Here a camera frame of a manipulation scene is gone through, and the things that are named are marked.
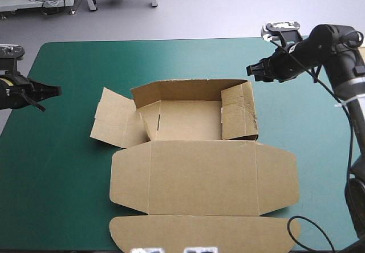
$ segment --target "cardboard box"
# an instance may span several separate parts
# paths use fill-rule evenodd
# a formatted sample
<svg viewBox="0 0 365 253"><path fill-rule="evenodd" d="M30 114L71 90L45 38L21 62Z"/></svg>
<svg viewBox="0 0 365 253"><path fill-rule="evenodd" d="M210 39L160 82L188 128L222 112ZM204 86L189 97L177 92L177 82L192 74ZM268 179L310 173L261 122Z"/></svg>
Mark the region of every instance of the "cardboard box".
<svg viewBox="0 0 365 253"><path fill-rule="evenodd" d="M167 80L131 91L133 100L104 89L91 133L127 148L113 156L111 201L147 214L110 222L119 248L290 251L287 219L260 215L298 201L295 156L255 142L251 83Z"/></svg>
<svg viewBox="0 0 365 253"><path fill-rule="evenodd" d="M124 252L215 246L290 251L287 219L258 217L299 198L292 153L255 141L152 141L113 155L110 199L147 213L109 225ZM300 225L293 222L294 235Z"/></svg>
<svg viewBox="0 0 365 253"><path fill-rule="evenodd" d="M247 80L165 80L131 90L104 89L91 137L121 148L149 140L256 140Z"/></svg>
<svg viewBox="0 0 365 253"><path fill-rule="evenodd" d="M287 253L294 242L286 232L287 219L266 217L194 217L147 215L116 217L109 229L123 252L136 247L162 247L183 253L186 247L218 247L220 253ZM301 227L291 224L294 236Z"/></svg>
<svg viewBox="0 0 365 253"><path fill-rule="evenodd" d="M255 141L152 141L113 155L110 199L147 214L259 216L298 201L295 156Z"/></svg>

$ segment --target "cardboard flap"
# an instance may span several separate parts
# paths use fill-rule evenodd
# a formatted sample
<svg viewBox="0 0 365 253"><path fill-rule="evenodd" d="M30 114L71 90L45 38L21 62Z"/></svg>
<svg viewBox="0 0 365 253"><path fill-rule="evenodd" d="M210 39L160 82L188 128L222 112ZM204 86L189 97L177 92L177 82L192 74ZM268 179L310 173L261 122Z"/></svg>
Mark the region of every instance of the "cardboard flap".
<svg viewBox="0 0 365 253"><path fill-rule="evenodd" d="M151 144L116 152L112 159L110 200L148 212Z"/></svg>
<svg viewBox="0 0 365 253"><path fill-rule="evenodd" d="M104 88L90 137L128 148L149 141L133 100Z"/></svg>
<svg viewBox="0 0 365 253"><path fill-rule="evenodd" d="M111 180L113 202L148 214L258 216L299 196L294 155L254 141L148 142L113 157Z"/></svg>
<svg viewBox="0 0 365 253"><path fill-rule="evenodd" d="M257 144L259 213L265 214L299 201L297 159L294 154Z"/></svg>
<svg viewBox="0 0 365 253"><path fill-rule="evenodd" d="M251 82L225 89L221 96L223 140L256 140L258 128Z"/></svg>
<svg viewBox="0 0 365 253"><path fill-rule="evenodd" d="M221 91L246 82L239 79L164 80L131 89L136 107L159 100L220 101Z"/></svg>
<svg viewBox="0 0 365 253"><path fill-rule="evenodd" d="M109 230L123 252L157 247L182 253L186 247L214 246L223 253L285 253L294 246L286 225L285 218L147 215L116 217ZM297 221L291 230L298 239L301 227Z"/></svg>

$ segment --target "white cable tie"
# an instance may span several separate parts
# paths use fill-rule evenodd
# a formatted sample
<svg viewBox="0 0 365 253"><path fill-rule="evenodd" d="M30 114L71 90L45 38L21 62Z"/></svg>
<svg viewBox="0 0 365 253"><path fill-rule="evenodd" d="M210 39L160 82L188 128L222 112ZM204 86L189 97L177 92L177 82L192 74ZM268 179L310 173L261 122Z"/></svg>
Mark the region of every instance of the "white cable tie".
<svg viewBox="0 0 365 253"><path fill-rule="evenodd" d="M344 102L335 104L335 107L336 108L346 107L347 106L347 103L350 103L350 102L352 102L352 101L354 101L356 99L361 99L361 98L364 98L364 97L365 97L365 93L363 93L362 95L355 95L352 98L349 98L349 99L345 100Z"/></svg>

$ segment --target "cable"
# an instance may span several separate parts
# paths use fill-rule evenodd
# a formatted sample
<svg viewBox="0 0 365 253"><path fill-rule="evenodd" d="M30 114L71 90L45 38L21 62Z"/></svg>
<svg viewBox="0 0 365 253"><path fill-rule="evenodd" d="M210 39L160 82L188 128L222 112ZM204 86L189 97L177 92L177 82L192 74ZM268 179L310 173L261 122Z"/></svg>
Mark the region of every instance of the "cable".
<svg viewBox="0 0 365 253"><path fill-rule="evenodd" d="M40 7L41 12L44 15L55 15L55 14L60 14L62 12L64 12L65 8L66 8L66 0L40 0L42 1L42 6ZM60 2L63 1L63 7L61 9L59 9L58 5L60 4ZM46 11L46 8L44 7L44 4L48 4L52 7L56 7L56 11L51 12L50 10Z"/></svg>
<svg viewBox="0 0 365 253"><path fill-rule="evenodd" d="M291 229L290 229L290 223L291 221L293 221L294 219L303 219L303 220L306 220L307 222L310 222L312 225L314 225L322 234L323 236L325 236L326 240L328 241L328 243L330 244L331 246L331 249L332 249L332 253L335 253L335 247L333 246L330 238L327 236L327 234L323 231L323 229L321 229L315 222L309 220L308 218L306 217L303 217L303 216L293 216L289 219L289 221L287 221L287 232L289 233L291 239L299 246L303 247L304 249L310 251L310 252L322 252L322 251L318 251L318 250L315 250L313 248L310 248L310 247L307 247L305 246L304 244L300 243L295 237L294 235L291 233Z"/></svg>
<svg viewBox="0 0 365 253"><path fill-rule="evenodd" d="M283 52L285 52L286 54L288 54L292 60L294 60L305 72L307 72L316 82L318 82L338 103L341 103L341 101L339 100L339 98L333 93L333 91L331 91L329 89L329 87L327 87L327 85L325 85L325 83L323 83L318 77L316 77L315 74L312 74L310 71L308 71L306 69L306 67L299 62L299 60L297 60L294 56L292 56L291 53L289 53L288 51L286 51L282 46L280 46L279 44L277 44L276 42L274 42L273 40L270 41L272 44L274 44L275 46L277 46L278 48L280 48ZM363 222L363 219L360 217L357 209L356 209L356 206L354 204L354 199L352 197L352 193L351 193L351 187L350 187L350 174L351 174L351 162L352 162L352 149L353 149L353 144L354 144L354 129L353 129L353 124L352 124L352 120L351 120L351 116L349 114L349 112L347 111L346 107L342 107L343 111L345 112L346 116L347 116L347 119L348 119L348 124L350 126L350 146L349 146L349 151L348 151L348 161L347 161L347 172L346 172L346 185L348 186L348 192L349 192L349 195L350 195L350 201L351 201L351 204L353 205L354 207L354 210L355 210L355 214L356 216L360 219L362 225L365 227L365 223ZM288 221L288 233L290 235L290 237L292 238L292 240L299 246L303 247L304 249L310 249L311 252L318 252L318 251L315 251L313 250L312 248L309 248L309 247L306 247L304 244L302 243L299 243L295 238L294 236L292 235L291 231L290 231L290 223L293 219L295 218L301 218L301 219L304 219L310 223L312 223L316 228L318 228L322 234L326 237L327 241L329 242L329 244L331 245L331 248L334 252L334 248L333 248L333 245L331 243L331 240L328 238L327 234L317 225L315 224L313 221L309 220L308 218L306 217L303 217L303 216L293 216L289 219Z"/></svg>

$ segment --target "box lid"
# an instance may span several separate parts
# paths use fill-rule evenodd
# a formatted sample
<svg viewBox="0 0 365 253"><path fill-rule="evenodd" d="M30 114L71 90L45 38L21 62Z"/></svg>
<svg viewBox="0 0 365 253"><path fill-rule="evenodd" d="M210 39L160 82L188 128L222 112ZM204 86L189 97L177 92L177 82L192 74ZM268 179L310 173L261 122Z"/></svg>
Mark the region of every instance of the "box lid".
<svg viewBox="0 0 365 253"><path fill-rule="evenodd" d="M193 217L145 215L116 217L109 224L114 242L123 252L133 248L163 248L182 253L186 247L218 247L219 252L289 252L294 242L287 219L267 217ZM301 227L291 223L298 239Z"/></svg>
<svg viewBox="0 0 365 253"><path fill-rule="evenodd" d="M90 137L121 148L149 141L133 100L107 88L98 103Z"/></svg>
<svg viewBox="0 0 365 253"><path fill-rule="evenodd" d="M113 156L111 201L147 214L256 216L298 198L295 156L254 141L151 141Z"/></svg>

